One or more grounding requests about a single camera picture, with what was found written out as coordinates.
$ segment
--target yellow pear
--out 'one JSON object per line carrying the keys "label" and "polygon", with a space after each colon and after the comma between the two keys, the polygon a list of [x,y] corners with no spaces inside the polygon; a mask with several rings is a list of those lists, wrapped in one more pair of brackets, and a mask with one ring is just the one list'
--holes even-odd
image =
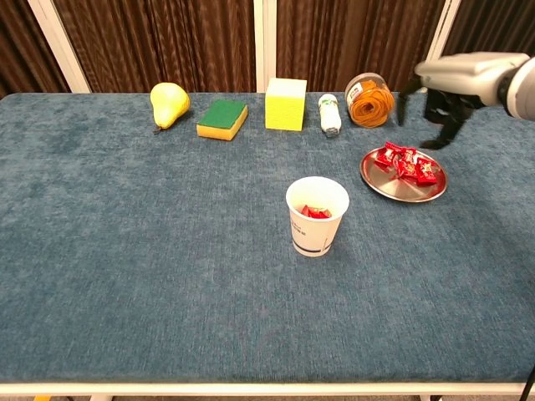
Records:
{"label": "yellow pear", "polygon": [[190,97],[186,91],[171,82],[157,84],[150,92],[150,102],[159,129],[171,127],[190,108]]}

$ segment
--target metal plate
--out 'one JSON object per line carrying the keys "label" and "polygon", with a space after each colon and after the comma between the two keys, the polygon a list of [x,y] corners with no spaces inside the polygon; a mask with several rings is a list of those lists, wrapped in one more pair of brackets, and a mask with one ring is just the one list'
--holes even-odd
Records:
{"label": "metal plate", "polygon": [[402,202],[420,203],[432,201],[444,193],[448,186],[448,176],[436,160],[425,153],[416,151],[417,156],[433,160],[436,165],[432,168],[437,179],[436,184],[418,186],[410,180],[398,178],[394,167],[387,167],[375,163],[377,153],[383,148],[369,152],[360,162],[360,174],[366,184],[373,190],[390,199]]}

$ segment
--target sponge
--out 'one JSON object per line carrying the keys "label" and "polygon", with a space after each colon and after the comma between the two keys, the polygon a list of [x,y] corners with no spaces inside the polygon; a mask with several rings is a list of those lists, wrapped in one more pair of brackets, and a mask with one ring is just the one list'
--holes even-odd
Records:
{"label": "sponge", "polygon": [[245,103],[235,100],[215,100],[197,123],[197,135],[216,140],[232,140],[246,117]]}
{"label": "sponge", "polygon": [[303,129],[306,91],[306,80],[271,78],[266,91],[266,128]]}

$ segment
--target small bottle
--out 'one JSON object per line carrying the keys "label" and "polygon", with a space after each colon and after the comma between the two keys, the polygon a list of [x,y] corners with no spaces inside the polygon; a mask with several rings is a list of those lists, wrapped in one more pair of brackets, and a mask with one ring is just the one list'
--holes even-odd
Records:
{"label": "small bottle", "polygon": [[338,112],[338,100],[332,94],[324,94],[318,101],[321,129],[327,138],[340,134],[342,120]]}

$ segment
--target white paper cup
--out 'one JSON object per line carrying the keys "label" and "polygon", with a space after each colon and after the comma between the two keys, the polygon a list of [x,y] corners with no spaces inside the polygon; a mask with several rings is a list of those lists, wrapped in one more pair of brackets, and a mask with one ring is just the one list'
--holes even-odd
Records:
{"label": "white paper cup", "polygon": [[[325,177],[305,177],[286,191],[290,209],[293,247],[305,256],[322,256],[333,243],[342,216],[349,207],[349,195],[338,182]],[[327,208],[332,216],[313,219],[301,214],[305,205]]]}

